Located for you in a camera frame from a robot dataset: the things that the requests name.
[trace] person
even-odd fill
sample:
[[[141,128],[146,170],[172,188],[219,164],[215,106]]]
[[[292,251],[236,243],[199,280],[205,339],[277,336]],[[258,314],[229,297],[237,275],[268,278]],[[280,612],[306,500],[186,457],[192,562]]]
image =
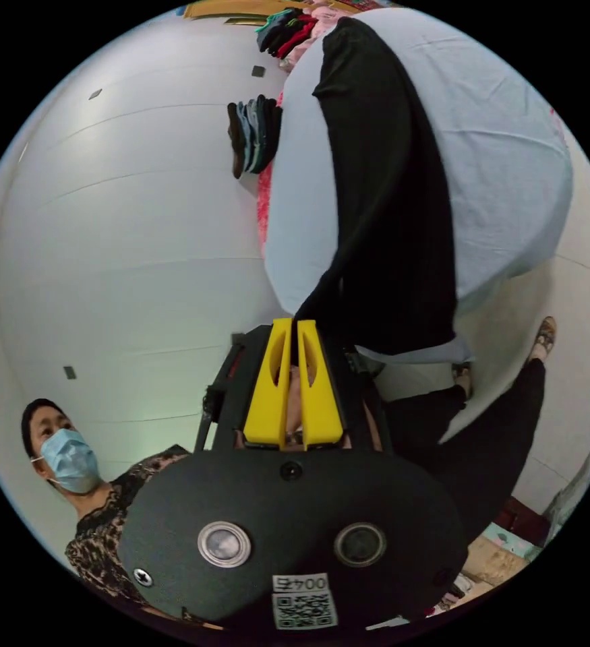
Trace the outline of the person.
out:
[[[65,556],[80,579],[101,597],[134,611],[170,618],[149,607],[126,574],[117,547],[128,507],[155,474],[189,455],[173,445],[126,470],[114,481],[101,478],[94,452],[60,406],[39,398],[22,415],[22,440],[37,475],[77,511],[74,539]],[[187,624],[219,629],[195,617]]]
[[[456,414],[472,396],[470,364],[452,367],[454,386],[440,391],[383,402],[395,454],[415,463],[439,480],[452,496],[474,541],[500,513],[517,484],[529,452],[544,400],[545,361],[555,344],[556,321],[546,317],[531,353],[513,385],[478,418],[440,443]],[[295,372],[289,398],[289,451],[300,451],[301,399]],[[374,449],[382,444],[368,408]],[[343,448],[351,448],[344,437]]]
[[[510,389],[474,422],[441,444],[452,418],[472,394],[469,366],[454,367],[449,389],[413,398],[384,402],[384,414],[396,454],[416,463],[444,484],[474,541],[498,515],[519,479],[531,446],[544,397],[545,360],[553,349],[556,322],[542,322],[527,362]],[[291,372],[285,451],[303,450],[301,377]],[[382,450],[377,425],[365,406],[375,450]],[[179,445],[151,456],[113,482],[98,475],[96,458],[70,419],[53,402],[35,400],[25,409],[23,441],[37,474],[50,482],[78,513],[75,539],[66,555],[78,575],[102,594],[133,603],[155,615],[130,582],[117,555],[127,509],[136,493],[154,474],[189,455]],[[351,438],[342,438],[351,449]],[[237,432],[236,446],[244,448]],[[188,623],[221,629],[194,616]]]

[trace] pile of towels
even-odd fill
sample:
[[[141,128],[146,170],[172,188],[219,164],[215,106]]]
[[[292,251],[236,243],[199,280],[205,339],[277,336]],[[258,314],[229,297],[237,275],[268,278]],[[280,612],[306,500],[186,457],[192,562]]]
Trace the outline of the pile of towels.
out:
[[[280,59],[279,67],[292,71],[304,52],[338,20],[351,16],[348,11],[329,7],[322,0],[306,9],[287,9],[270,16],[257,32],[259,50]]]
[[[227,133],[234,153],[232,173],[236,179],[246,173],[261,173],[270,164],[279,144],[281,107],[275,99],[260,94],[247,104],[227,106]]]
[[[284,59],[299,43],[310,37],[317,20],[302,9],[286,9],[268,18],[257,31],[256,43],[260,52]]]

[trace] face mask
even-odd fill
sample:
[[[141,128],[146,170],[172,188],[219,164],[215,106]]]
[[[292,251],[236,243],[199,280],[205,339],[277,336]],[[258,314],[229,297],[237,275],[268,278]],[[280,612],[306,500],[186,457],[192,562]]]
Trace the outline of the face mask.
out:
[[[101,480],[97,458],[78,431],[58,430],[41,445],[40,453],[58,479],[50,480],[70,492],[86,494]]]

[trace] foot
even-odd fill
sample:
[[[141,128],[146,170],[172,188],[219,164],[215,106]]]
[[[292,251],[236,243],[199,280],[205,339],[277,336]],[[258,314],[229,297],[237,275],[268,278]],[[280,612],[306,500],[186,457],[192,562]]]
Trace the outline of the foot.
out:
[[[465,399],[472,398],[472,364],[464,362],[463,364],[452,364],[452,378],[454,383],[459,385],[465,391]]]
[[[556,320],[553,317],[546,317],[542,321],[537,336],[535,337],[535,345],[529,355],[529,361],[533,359],[539,359],[541,362],[546,361],[546,358],[556,343],[557,331],[558,326],[556,325]]]

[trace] black device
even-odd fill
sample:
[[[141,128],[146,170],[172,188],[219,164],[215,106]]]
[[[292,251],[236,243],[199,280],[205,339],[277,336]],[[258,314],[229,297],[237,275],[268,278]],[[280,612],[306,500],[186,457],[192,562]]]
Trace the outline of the black device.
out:
[[[295,345],[310,375],[303,450],[284,452]],[[443,486],[393,453],[374,390],[355,347],[313,321],[236,336],[206,391],[193,455],[150,479],[129,509],[119,556],[148,604],[282,632],[360,630],[434,606],[467,558],[463,527]]]

